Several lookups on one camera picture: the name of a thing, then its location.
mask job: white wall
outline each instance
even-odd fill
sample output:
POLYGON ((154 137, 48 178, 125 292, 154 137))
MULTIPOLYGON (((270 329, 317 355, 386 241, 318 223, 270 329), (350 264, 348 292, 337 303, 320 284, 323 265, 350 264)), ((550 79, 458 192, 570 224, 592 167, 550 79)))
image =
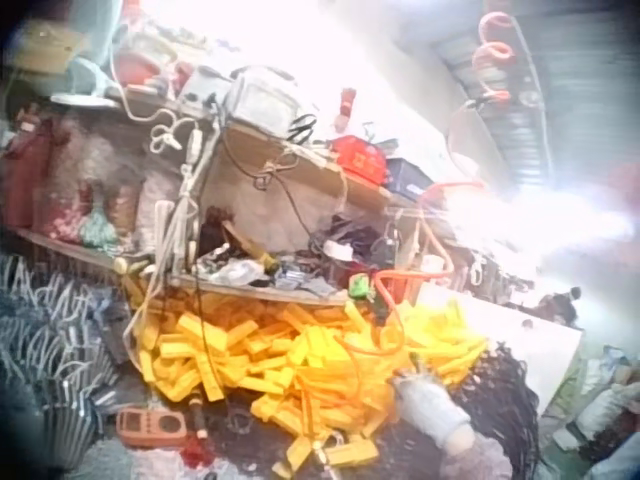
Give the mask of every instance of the white wall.
MULTIPOLYGON (((392 41, 399 28, 380 0, 336 0, 331 12, 362 42, 368 59, 384 76, 399 98, 446 133, 451 114, 466 100, 442 61, 432 52, 420 54, 420 62, 406 55, 392 41)), ((508 188, 507 166, 495 142, 476 113, 460 117, 454 148, 480 165, 481 176, 494 188, 508 188)))
POLYGON ((543 283, 553 291, 582 288, 575 307, 589 353, 612 345, 636 357, 640 353, 640 274, 605 262, 559 253, 545 260, 543 283))

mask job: metal ceiling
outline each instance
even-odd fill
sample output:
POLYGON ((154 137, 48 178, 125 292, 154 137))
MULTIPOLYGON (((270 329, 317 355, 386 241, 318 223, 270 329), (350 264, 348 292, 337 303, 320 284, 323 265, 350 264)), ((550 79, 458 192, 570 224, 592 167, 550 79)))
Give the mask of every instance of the metal ceiling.
MULTIPOLYGON (((507 106, 480 111, 517 185, 581 187, 607 181, 612 170, 638 165, 640 153, 640 42, 638 14, 621 1, 504 2, 516 16, 540 79, 542 114, 526 106, 535 91, 531 68, 515 31, 496 31, 516 52, 507 66, 480 72, 493 88, 508 88, 507 106)), ((480 0, 405 2, 396 43, 414 58, 425 48, 447 65, 470 98, 482 93, 471 57, 479 46, 480 0)))

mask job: black coiled cable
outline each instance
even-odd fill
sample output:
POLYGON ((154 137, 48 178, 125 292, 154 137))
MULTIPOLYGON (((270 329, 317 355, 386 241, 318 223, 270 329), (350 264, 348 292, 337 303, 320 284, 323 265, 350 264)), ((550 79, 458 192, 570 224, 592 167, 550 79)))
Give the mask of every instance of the black coiled cable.
POLYGON ((452 392, 471 417, 474 430, 497 440, 513 467, 515 480, 533 478, 540 458, 538 396, 525 383, 527 367, 499 344, 483 354, 470 375, 452 392))

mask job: glove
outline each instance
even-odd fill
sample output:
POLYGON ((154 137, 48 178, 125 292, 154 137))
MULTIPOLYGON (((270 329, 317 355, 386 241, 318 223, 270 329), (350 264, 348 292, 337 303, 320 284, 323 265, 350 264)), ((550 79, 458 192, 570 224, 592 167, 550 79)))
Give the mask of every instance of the glove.
POLYGON ((452 435, 467 427, 471 435, 469 415, 458 407, 436 379, 428 373, 394 376, 391 384, 396 392, 396 410, 400 418, 430 436, 444 448, 452 435))

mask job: multimeter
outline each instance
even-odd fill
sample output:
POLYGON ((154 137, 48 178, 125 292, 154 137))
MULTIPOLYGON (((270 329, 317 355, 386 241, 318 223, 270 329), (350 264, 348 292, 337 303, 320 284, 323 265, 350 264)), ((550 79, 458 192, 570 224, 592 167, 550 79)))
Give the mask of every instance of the multimeter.
POLYGON ((129 447, 181 447, 187 441, 184 415, 166 410, 124 408, 116 417, 116 430, 129 447))

